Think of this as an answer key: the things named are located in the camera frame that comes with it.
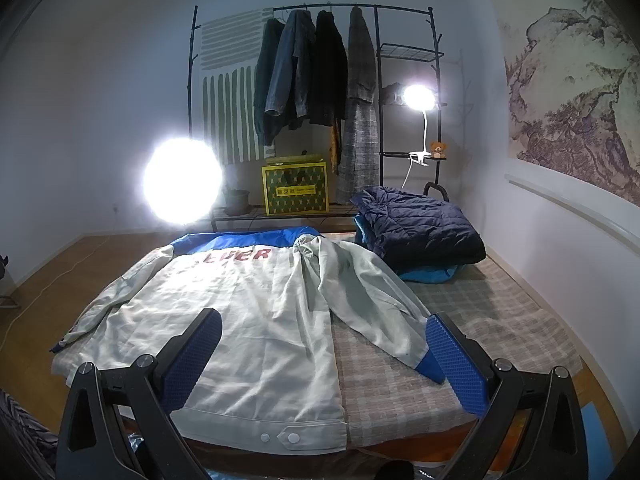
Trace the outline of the small teddy bear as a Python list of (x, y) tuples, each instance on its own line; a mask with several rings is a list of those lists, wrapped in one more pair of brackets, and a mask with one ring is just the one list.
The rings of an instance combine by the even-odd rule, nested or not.
[(445, 159), (446, 158), (447, 144), (444, 142), (432, 142), (430, 146), (430, 153), (432, 159)]

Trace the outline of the light blue folded garment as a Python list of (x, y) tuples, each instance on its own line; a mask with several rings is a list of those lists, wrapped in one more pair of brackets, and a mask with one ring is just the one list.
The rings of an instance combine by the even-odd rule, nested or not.
[[(354, 222), (357, 232), (356, 243), (373, 252), (373, 232), (368, 222), (361, 214), (356, 215)], [(405, 270), (397, 266), (390, 266), (390, 268), (405, 282), (442, 284), (452, 280), (462, 266), (415, 266)]]

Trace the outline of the grey and blue jacket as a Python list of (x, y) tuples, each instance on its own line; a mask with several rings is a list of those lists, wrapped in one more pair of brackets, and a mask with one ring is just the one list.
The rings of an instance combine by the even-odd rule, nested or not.
[(221, 315), (221, 340), (172, 415), (190, 439), (276, 455), (343, 451), (333, 320), (444, 380), (416, 294), (374, 252), (306, 226), (191, 234), (152, 250), (85, 307), (53, 347), (53, 373), (127, 366), (206, 308)]

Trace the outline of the black hanging coat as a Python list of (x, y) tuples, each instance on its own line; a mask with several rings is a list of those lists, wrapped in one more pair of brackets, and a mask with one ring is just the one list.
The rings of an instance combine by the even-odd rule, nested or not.
[(309, 121), (333, 127), (345, 118), (348, 63), (342, 36), (330, 11), (317, 15), (308, 66)]

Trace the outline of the small dark plant pot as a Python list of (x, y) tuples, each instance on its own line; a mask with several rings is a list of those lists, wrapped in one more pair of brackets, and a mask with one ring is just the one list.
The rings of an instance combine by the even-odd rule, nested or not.
[(224, 192), (224, 213), (228, 216), (242, 216), (248, 214), (252, 210), (250, 206), (250, 192), (247, 190), (239, 190), (238, 188), (229, 188)]

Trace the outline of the green striped wall tapestry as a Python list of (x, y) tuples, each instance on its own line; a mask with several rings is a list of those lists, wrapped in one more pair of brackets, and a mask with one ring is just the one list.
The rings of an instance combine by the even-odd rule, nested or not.
[(255, 70), (262, 32), (273, 10), (216, 18), (201, 26), (203, 130), (223, 165), (256, 162), (276, 154), (255, 130)]

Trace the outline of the dark green hanging jacket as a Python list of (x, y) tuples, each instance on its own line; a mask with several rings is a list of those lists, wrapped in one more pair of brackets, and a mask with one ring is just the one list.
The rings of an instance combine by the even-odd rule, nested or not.
[(262, 32), (262, 47), (256, 64), (254, 126), (259, 143), (262, 146), (271, 145), (274, 137), (279, 132), (277, 117), (266, 113), (266, 101), (283, 29), (284, 24), (276, 18), (270, 18), (265, 22), (264, 31)]

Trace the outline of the landscape painting wall scroll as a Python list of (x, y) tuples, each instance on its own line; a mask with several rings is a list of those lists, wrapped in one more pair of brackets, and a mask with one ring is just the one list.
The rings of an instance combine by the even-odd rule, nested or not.
[(604, 0), (501, 21), (509, 155), (639, 201), (639, 51)]

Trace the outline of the navy quilted down jacket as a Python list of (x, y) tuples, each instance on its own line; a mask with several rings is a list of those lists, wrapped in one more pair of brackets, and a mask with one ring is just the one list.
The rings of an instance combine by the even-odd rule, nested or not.
[(363, 245), (398, 274), (486, 258), (480, 234), (453, 203), (386, 186), (366, 188), (350, 201)]

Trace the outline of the yellow green patterned box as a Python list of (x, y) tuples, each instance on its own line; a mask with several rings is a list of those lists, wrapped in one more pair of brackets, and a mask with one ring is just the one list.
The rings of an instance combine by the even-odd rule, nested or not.
[(326, 161), (321, 155), (270, 157), (262, 166), (267, 216), (323, 214), (329, 211)]

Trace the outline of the blue denim hanging jacket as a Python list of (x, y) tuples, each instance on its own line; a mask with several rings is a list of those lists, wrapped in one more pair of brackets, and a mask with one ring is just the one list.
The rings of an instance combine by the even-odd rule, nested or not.
[(294, 10), (288, 16), (274, 59), (265, 113), (303, 118), (309, 110), (311, 58), (316, 28), (311, 14)]

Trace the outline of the plaid bed blanket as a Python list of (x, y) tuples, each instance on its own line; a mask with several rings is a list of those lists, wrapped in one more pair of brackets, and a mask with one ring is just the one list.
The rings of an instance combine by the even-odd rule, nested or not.
[(187, 438), (243, 451), (320, 455), (444, 431), (487, 411), (495, 360), (582, 367), (560, 323), (498, 269), (409, 284), (350, 240), (294, 228), (151, 250), (81, 312), (53, 373), (128, 366), (206, 309), (221, 338), (171, 417)]

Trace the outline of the grey plaid hanging coat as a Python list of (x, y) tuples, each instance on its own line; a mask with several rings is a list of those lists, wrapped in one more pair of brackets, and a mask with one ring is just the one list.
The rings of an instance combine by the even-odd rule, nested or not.
[(336, 188), (336, 200), (342, 204), (364, 188), (377, 185), (380, 176), (376, 58), (367, 21), (359, 6), (350, 11), (347, 67), (346, 116)]

